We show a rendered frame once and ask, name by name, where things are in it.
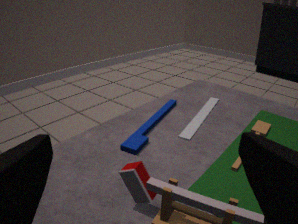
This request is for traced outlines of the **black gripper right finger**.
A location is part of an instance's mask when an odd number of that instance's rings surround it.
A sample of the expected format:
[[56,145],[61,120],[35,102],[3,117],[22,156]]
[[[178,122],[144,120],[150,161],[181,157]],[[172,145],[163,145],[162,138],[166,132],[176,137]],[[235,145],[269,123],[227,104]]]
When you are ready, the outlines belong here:
[[267,224],[298,224],[298,152],[245,132],[238,155]]

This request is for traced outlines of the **green putting mat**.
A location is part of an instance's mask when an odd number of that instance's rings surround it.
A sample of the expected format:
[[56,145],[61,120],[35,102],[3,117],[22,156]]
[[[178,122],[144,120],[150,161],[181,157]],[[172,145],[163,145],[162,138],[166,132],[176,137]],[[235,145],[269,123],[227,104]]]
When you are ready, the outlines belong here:
[[[250,132],[258,120],[271,124],[271,128],[266,133],[266,139],[298,152],[298,121],[279,116],[277,113],[259,111],[258,115],[251,120],[251,123],[243,129],[241,135]],[[226,148],[226,151],[202,173],[200,179],[188,190],[193,193],[204,194],[206,197],[225,202],[225,204],[229,202],[230,197],[234,200],[238,198],[237,208],[239,206],[239,208],[251,210],[253,213],[263,214],[257,197],[254,197],[251,185],[247,181],[246,173],[243,171],[243,164],[237,172],[231,171],[234,161],[239,156],[238,147],[241,135]]]

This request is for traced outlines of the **blue flat bar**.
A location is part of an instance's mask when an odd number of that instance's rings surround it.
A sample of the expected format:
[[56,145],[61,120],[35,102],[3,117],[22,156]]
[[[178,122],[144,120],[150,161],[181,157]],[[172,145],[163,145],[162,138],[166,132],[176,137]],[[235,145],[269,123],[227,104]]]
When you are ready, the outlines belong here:
[[174,107],[177,105],[177,100],[170,100],[169,103],[162,105],[160,109],[150,119],[146,120],[136,132],[133,132],[132,135],[128,137],[120,145],[120,151],[132,153],[132,155],[137,155],[146,144],[149,143],[149,137],[145,136],[146,133],[150,131]]

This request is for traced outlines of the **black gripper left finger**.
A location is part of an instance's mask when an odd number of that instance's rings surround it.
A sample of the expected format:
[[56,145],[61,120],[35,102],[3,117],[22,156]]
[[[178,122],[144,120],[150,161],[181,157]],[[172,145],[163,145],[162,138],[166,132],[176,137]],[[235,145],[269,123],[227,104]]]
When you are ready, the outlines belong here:
[[0,155],[0,224],[32,224],[53,159],[49,135],[36,135]]

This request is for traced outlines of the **grey flat bar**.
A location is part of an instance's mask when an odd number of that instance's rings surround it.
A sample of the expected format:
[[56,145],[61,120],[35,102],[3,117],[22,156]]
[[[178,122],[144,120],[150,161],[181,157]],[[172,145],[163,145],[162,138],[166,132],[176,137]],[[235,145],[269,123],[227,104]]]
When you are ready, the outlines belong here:
[[182,139],[190,140],[192,139],[192,136],[194,133],[196,133],[197,129],[200,128],[200,125],[204,123],[204,120],[206,117],[208,117],[210,111],[216,107],[217,101],[220,99],[210,99],[208,103],[205,104],[205,107],[200,109],[200,111],[197,112],[197,115],[193,117],[192,120],[189,121],[189,124],[186,125],[184,128],[184,131],[182,131],[181,135],[178,137],[182,137]]

